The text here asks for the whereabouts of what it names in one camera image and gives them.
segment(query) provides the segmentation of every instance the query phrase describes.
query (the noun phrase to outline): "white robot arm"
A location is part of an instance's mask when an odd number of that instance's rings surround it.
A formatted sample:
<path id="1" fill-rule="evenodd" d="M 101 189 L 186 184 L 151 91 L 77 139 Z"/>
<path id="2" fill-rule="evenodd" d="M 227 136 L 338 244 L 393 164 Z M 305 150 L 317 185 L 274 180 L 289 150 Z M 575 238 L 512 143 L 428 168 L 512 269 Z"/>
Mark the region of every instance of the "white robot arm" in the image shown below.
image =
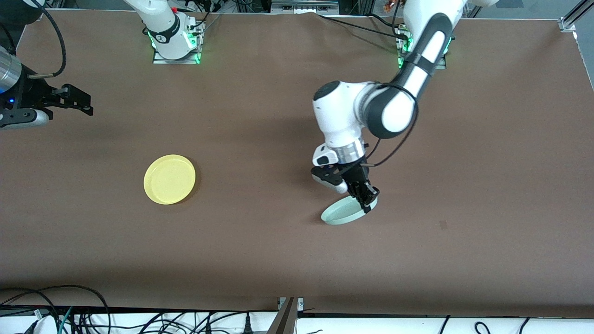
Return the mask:
<path id="1" fill-rule="evenodd" d="M 167 0 L 124 1 L 140 15 L 155 49 L 164 58 L 183 58 L 198 46 L 192 38 L 197 32 L 196 19 L 182 12 L 173 12 Z"/>
<path id="2" fill-rule="evenodd" d="M 368 179 L 361 129 L 367 127 L 374 136 L 388 139 L 410 126 L 416 117 L 416 100 L 432 77 L 465 4 L 466 0 L 407 0 L 404 20 L 414 41 L 395 78 L 384 84 L 332 81 L 318 89 L 313 105 L 325 143 L 312 160 L 316 181 L 338 193 L 348 191 L 364 211 L 370 210 L 380 191 Z"/>

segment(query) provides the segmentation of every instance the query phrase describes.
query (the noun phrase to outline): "electrical cable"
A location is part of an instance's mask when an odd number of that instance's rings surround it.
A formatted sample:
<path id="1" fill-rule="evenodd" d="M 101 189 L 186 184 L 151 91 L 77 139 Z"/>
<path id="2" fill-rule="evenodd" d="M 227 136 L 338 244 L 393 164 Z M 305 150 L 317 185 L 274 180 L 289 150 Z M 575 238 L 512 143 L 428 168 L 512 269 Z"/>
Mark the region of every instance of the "electrical cable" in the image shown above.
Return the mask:
<path id="1" fill-rule="evenodd" d="M 357 0 L 357 2 L 353 5 L 353 8 L 350 9 L 347 15 L 350 15 L 355 10 L 355 7 L 359 7 L 359 11 L 361 11 L 361 0 Z"/>
<path id="2" fill-rule="evenodd" d="M 216 318 L 214 320 L 212 320 L 210 323 L 213 324 L 219 320 L 223 320 L 225 318 L 228 317 L 232 317 L 232 316 L 236 316 L 238 314 L 244 314 L 244 313 L 254 313 L 254 312 L 270 312 L 270 310 L 249 310 L 249 311 L 239 311 L 239 312 L 233 312 L 233 313 L 229 313 L 229 314 L 225 314 L 224 316 L 221 316 L 219 318 Z M 206 329 L 206 327 L 202 328 L 201 330 L 199 330 L 198 332 L 196 332 L 196 330 L 198 329 L 198 327 L 200 327 L 200 325 L 202 325 L 204 322 L 206 322 L 208 318 L 204 318 L 202 321 L 200 321 L 196 327 L 194 328 L 194 330 L 192 330 L 192 332 L 190 332 L 190 334 L 199 334 L 202 331 L 204 331 Z"/>
<path id="3" fill-rule="evenodd" d="M 385 26 L 391 27 L 392 24 L 389 23 L 388 21 L 384 20 L 383 18 L 381 18 L 379 15 L 375 15 L 374 13 L 369 13 L 369 14 L 365 14 L 365 16 L 367 17 L 373 17 L 376 18 L 379 22 L 382 22 L 382 24 L 384 24 Z"/>
<path id="4" fill-rule="evenodd" d="M 177 315 L 175 318 L 173 318 L 173 320 L 167 320 L 167 319 L 163 319 L 163 316 L 161 316 L 161 321 L 163 322 L 163 324 L 161 325 L 161 330 L 166 330 L 166 329 L 167 329 L 167 327 L 169 327 L 169 326 L 174 326 L 174 327 L 176 327 L 176 328 L 178 328 L 178 329 L 181 329 L 181 330 L 183 330 L 183 331 L 184 331 L 184 333 L 186 333 L 186 334 L 187 334 L 186 330 L 185 330 L 184 328 L 182 328 L 181 326 L 183 326 L 183 327 L 185 327 L 185 328 L 187 328 L 187 329 L 189 329 L 189 330 L 192 330 L 192 329 L 191 329 L 190 327 L 188 327 L 188 326 L 181 325 L 181 324 L 179 324 L 179 323 L 175 322 L 175 320 L 178 320 L 179 318 L 181 318 L 181 317 L 182 317 L 183 315 L 185 315 L 185 314 L 186 314 L 186 312 L 184 312 L 184 313 L 180 313 L 180 314 L 179 314 L 179 315 Z"/>
<path id="5" fill-rule="evenodd" d="M 489 330 L 489 327 L 487 327 L 484 322 L 475 322 L 475 332 L 476 332 L 476 334 L 484 334 L 484 333 L 482 333 L 479 330 L 479 325 L 480 324 L 486 329 L 486 334 L 491 334 L 491 331 Z"/>
<path id="6" fill-rule="evenodd" d="M 206 32 L 206 30 L 208 30 L 208 28 L 210 28 L 210 26 L 212 26 L 212 25 L 213 25 L 213 24 L 214 24 L 214 23 L 215 23 L 215 22 L 216 22 L 218 19 L 220 19 L 220 18 L 221 18 L 221 16 L 222 16 L 221 14 L 218 14 L 218 15 L 217 15 L 217 17 L 216 17 L 216 18 L 215 18 L 215 19 L 214 19 L 214 20 L 213 20 L 211 23 L 209 23 L 209 24 L 206 26 L 206 28 L 204 28 L 204 32 Z"/>
<path id="7" fill-rule="evenodd" d="M 400 141 L 400 143 L 396 146 L 396 148 L 387 157 L 385 157 L 383 160 L 379 161 L 378 163 L 367 164 L 366 165 L 367 167 L 378 167 L 378 166 L 382 165 L 384 162 L 388 161 L 394 154 L 396 154 L 396 152 L 402 147 L 402 145 L 406 142 L 406 140 L 410 136 L 412 130 L 415 127 L 416 120 L 419 118 L 419 104 L 418 104 L 418 101 L 417 101 L 416 97 L 410 91 L 408 91 L 408 89 L 406 89 L 404 87 L 401 87 L 401 86 L 398 86 L 398 85 L 395 85 L 395 84 L 391 84 L 391 83 L 383 83 L 381 85 L 382 86 L 385 86 L 385 87 L 394 87 L 396 89 L 399 89 L 401 92 L 406 93 L 413 100 L 413 102 L 415 104 L 415 108 L 413 110 L 413 118 L 412 118 L 412 120 L 410 122 L 409 129 L 406 132 L 405 136 Z"/>
<path id="8" fill-rule="evenodd" d="M 444 323 L 441 325 L 441 329 L 440 329 L 440 332 L 439 332 L 439 334 L 444 334 L 444 329 L 446 329 L 446 324 L 447 324 L 447 321 L 448 321 L 449 319 L 450 319 L 450 316 L 447 316 L 447 317 L 445 317 L 445 321 L 444 321 Z"/>
<path id="9" fill-rule="evenodd" d="M 24 310 L 24 311 L 18 311 L 18 312 L 13 312 L 13 313 L 0 314 L 0 318 L 1 317 L 11 317 L 11 316 L 16 316 L 18 314 L 31 313 L 31 312 L 34 312 L 34 310 Z"/>
<path id="10" fill-rule="evenodd" d="M 64 315 L 64 319 L 60 323 L 60 328 L 58 329 L 58 334 L 62 334 L 62 331 L 64 330 L 64 324 L 66 323 L 66 319 L 70 315 L 70 312 L 72 312 L 72 306 L 68 309 L 68 311 L 66 311 L 66 315 Z"/>
<path id="11" fill-rule="evenodd" d="M 520 332 L 518 334 L 522 334 L 524 332 L 524 326 L 528 323 L 528 320 L 530 320 L 530 317 L 528 317 L 528 318 L 526 318 L 526 320 L 524 320 L 524 322 L 520 326 Z"/>
<path id="12" fill-rule="evenodd" d="M 392 15 L 392 33 L 393 34 L 396 34 L 396 13 L 398 13 L 398 8 L 400 8 L 400 0 L 396 0 L 396 7 L 394 8 L 394 14 Z"/>
<path id="13" fill-rule="evenodd" d="M 46 296 L 45 294 L 41 293 L 39 290 L 33 290 L 33 289 L 28 289 L 28 288 L 2 288 L 0 289 L 0 291 L 9 291 L 9 290 L 18 290 L 18 291 L 26 291 L 20 295 L 17 295 L 15 297 L 12 297 L 8 300 L 5 300 L 4 302 L 0 303 L 0 305 L 5 305 L 6 303 L 9 303 L 11 301 L 14 301 L 16 299 L 19 299 L 20 297 L 24 296 L 24 295 L 28 295 L 28 294 L 37 294 L 40 297 L 42 297 L 49 305 L 49 314 L 52 316 L 52 318 L 54 319 L 54 322 L 56 324 L 56 330 L 58 330 L 60 324 L 59 324 L 59 318 L 58 318 L 58 311 L 56 310 L 56 306 L 52 303 L 52 301 L 48 298 L 48 296 Z"/>
<path id="14" fill-rule="evenodd" d="M 524 320 L 524 322 L 520 326 L 520 331 L 518 332 L 518 334 L 522 334 L 522 332 L 524 332 L 524 326 L 526 325 L 526 323 L 528 323 L 528 320 L 530 320 L 530 317 L 528 317 L 528 318 L 526 318 L 526 320 Z M 489 327 L 487 327 L 487 325 L 484 322 L 475 322 L 476 334 L 484 334 L 479 330 L 479 325 L 482 325 L 486 329 L 486 334 L 491 334 Z"/>
<path id="15" fill-rule="evenodd" d="M 140 330 L 140 332 L 138 332 L 138 334 L 143 334 L 144 331 L 149 328 L 150 324 L 152 324 L 155 320 L 157 320 L 157 318 L 159 318 L 160 316 L 164 315 L 165 313 L 157 313 L 156 316 L 152 317 L 151 320 L 149 320 L 146 324 L 143 325 L 143 328 Z"/>
<path id="16" fill-rule="evenodd" d="M 206 15 L 204 16 L 204 18 L 202 20 L 200 20 L 197 24 L 190 26 L 189 28 L 194 29 L 194 28 L 198 27 L 200 24 L 203 24 L 203 22 L 206 21 L 206 18 L 208 17 L 209 14 L 210 14 L 210 12 L 206 12 Z"/>
<path id="17" fill-rule="evenodd" d="M 242 0 L 231 0 L 231 1 L 232 1 L 232 2 L 234 2 L 234 3 L 236 3 L 236 4 L 238 4 L 238 5 L 244 5 L 244 6 L 246 6 L 246 8 L 248 8 L 250 11 L 252 11 L 252 12 L 255 12 L 255 11 L 254 11 L 254 10 L 253 10 L 253 9 L 250 7 L 250 5 L 254 3 L 254 1 L 253 1 L 253 0 L 250 0 L 249 2 L 247 2 L 247 0 L 246 0 L 246 2 L 242 2 Z"/>
<path id="18" fill-rule="evenodd" d="M 380 146 L 380 142 L 381 142 L 381 139 L 378 138 L 378 140 L 375 142 L 375 146 L 371 150 L 371 153 L 367 157 L 365 157 L 366 159 L 369 159 L 369 157 L 375 153 L 375 150 L 377 150 L 377 148 Z"/>
<path id="19" fill-rule="evenodd" d="M 326 16 L 322 16 L 322 15 L 319 15 L 319 16 L 322 17 L 322 18 L 325 18 L 326 20 L 334 21 L 334 22 L 337 22 L 337 23 L 345 24 L 347 26 L 351 26 L 351 27 L 355 27 L 355 28 L 359 28 L 359 29 L 363 29 L 363 30 L 367 30 L 367 31 L 371 31 L 372 33 L 376 33 L 376 34 L 380 34 L 380 35 L 384 35 L 384 36 L 390 36 L 390 37 L 396 37 L 396 38 L 398 38 L 394 34 L 388 34 L 388 33 L 385 33 L 383 31 L 378 31 L 378 30 L 374 30 L 374 29 L 370 29 L 370 28 L 366 28 L 366 27 L 357 26 L 356 24 L 352 24 L 352 23 L 340 21 L 340 20 L 337 20 L 337 19 L 331 18 L 331 17 L 326 17 Z"/>
<path id="20" fill-rule="evenodd" d="M 144 334 L 148 334 L 148 333 L 159 333 L 159 334 L 174 334 L 172 332 L 167 332 L 165 330 L 148 330 L 146 332 L 143 332 Z"/>
<path id="21" fill-rule="evenodd" d="M 53 20 L 53 17 L 48 13 L 48 11 L 39 4 L 37 0 L 31 0 L 38 8 L 42 10 L 45 16 L 48 17 L 49 22 L 52 24 L 53 29 L 56 30 L 56 34 L 58 35 L 58 39 L 60 40 L 60 48 L 62 49 L 62 65 L 60 65 L 60 69 L 52 74 L 30 74 L 29 79 L 43 79 L 43 78 L 54 78 L 64 72 L 64 68 L 66 68 L 66 45 L 64 44 L 64 38 L 62 37 L 62 33 L 60 32 L 60 28 L 56 24 L 56 21 Z"/>
<path id="22" fill-rule="evenodd" d="M 99 298 L 99 300 L 101 300 L 101 303 L 103 304 L 103 306 L 105 308 L 105 312 L 106 312 L 107 317 L 108 317 L 108 325 L 109 325 L 109 327 L 111 327 L 111 315 L 110 315 L 110 312 L 109 312 L 108 304 L 105 301 L 105 298 L 97 290 L 91 289 L 91 288 L 89 288 L 87 286 L 84 286 L 84 285 L 76 285 L 76 284 L 55 285 L 55 286 L 49 286 L 47 288 L 41 288 L 41 289 L 37 289 L 37 290 L 25 289 L 25 288 L 4 288 L 4 289 L 0 289 L 0 291 L 17 289 L 17 290 L 26 290 L 27 292 L 23 292 L 23 293 L 21 293 L 19 295 L 16 295 L 16 296 L 14 296 L 14 297 L 12 297 L 12 298 L 4 301 L 0 305 L 6 304 L 6 303 L 8 303 L 10 301 L 17 300 L 17 299 L 19 299 L 19 298 L 21 298 L 23 296 L 28 295 L 28 294 L 32 294 L 32 293 L 40 294 L 41 291 L 51 290 L 51 289 L 62 289 L 62 288 L 77 288 L 77 289 L 82 289 L 82 290 L 85 290 L 85 291 L 88 291 L 88 292 L 91 292 L 92 294 L 94 294 L 97 298 Z M 111 333 L 111 328 L 109 328 L 109 327 L 108 327 L 108 334 Z"/>
<path id="23" fill-rule="evenodd" d="M 11 49 L 8 50 L 8 52 L 16 56 L 17 55 L 17 46 L 14 43 L 14 39 L 12 39 L 12 36 L 10 35 L 10 31 L 8 31 L 8 28 L 6 28 L 6 26 L 3 23 L 0 23 L 0 28 L 2 28 L 2 30 L 4 30 L 6 37 L 8 37 L 8 43 L 10 43 L 10 47 L 11 47 Z"/>

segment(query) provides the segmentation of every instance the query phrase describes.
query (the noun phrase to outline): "table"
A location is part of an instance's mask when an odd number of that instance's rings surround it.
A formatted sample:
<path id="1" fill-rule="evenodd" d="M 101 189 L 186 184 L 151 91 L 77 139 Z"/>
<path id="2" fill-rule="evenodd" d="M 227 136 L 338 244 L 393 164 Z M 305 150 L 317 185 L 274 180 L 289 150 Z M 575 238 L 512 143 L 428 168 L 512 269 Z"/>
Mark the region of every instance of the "table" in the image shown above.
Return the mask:
<path id="1" fill-rule="evenodd" d="M 328 226 L 320 214 L 341 196 L 309 174 L 323 142 L 312 95 L 391 79 L 394 40 L 314 14 L 224 15 L 200 65 L 153 65 L 135 13 L 52 13 L 68 65 L 49 83 L 91 94 L 95 115 L 58 110 L 0 133 L 3 286 L 79 283 L 112 306 L 274 308 L 299 295 L 317 312 L 594 316 L 594 94 L 556 21 L 462 20 L 414 133 L 371 172 L 377 208 Z M 47 20 L 18 54 L 58 67 Z M 172 206 L 143 190 L 167 154 L 200 177 Z"/>

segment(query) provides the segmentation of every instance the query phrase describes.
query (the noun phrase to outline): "yellow plate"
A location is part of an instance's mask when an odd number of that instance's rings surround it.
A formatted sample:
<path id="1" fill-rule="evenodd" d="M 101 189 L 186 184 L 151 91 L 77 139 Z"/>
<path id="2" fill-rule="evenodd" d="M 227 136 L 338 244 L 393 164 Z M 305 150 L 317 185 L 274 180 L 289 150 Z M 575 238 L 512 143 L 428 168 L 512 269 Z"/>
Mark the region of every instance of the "yellow plate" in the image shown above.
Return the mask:
<path id="1" fill-rule="evenodd" d="M 155 203 L 174 204 L 194 188 L 194 165 L 183 156 L 166 155 L 155 160 L 144 174 L 144 191 Z"/>

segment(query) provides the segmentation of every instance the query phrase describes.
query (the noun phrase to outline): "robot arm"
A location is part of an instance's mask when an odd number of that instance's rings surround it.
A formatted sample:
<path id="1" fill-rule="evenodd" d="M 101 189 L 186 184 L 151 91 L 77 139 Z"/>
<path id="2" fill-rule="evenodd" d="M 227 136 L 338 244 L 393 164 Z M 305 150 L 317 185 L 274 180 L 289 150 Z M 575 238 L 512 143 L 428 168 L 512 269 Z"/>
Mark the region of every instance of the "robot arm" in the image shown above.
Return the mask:
<path id="1" fill-rule="evenodd" d="M 174 12 L 167 0 L 124 0 L 146 25 L 155 50 L 166 59 L 185 57 L 198 47 L 196 19 Z"/>
<path id="2" fill-rule="evenodd" d="M 386 84 L 333 81 L 315 93 L 315 117 L 325 138 L 313 157 L 316 181 L 338 193 L 348 191 L 364 211 L 370 210 L 380 191 L 368 179 L 361 129 L 367 127 L 380 139 L 407 129 L 465 4 L 466 0 L 407 0 L 404 19 L 415 40 L 395 78 Z"/>
<path id="3" fill-rule="evenodd" d="M 45 0 L 0 0 L 0 23 L 30 24 L 42 13 Z M 73 108 L 93 115 L 91 96 L 64 84 L 54 88 L 14 55 L 0 46 L 0 130 L 35 127 L 53 118 L 48 107 Z"/>

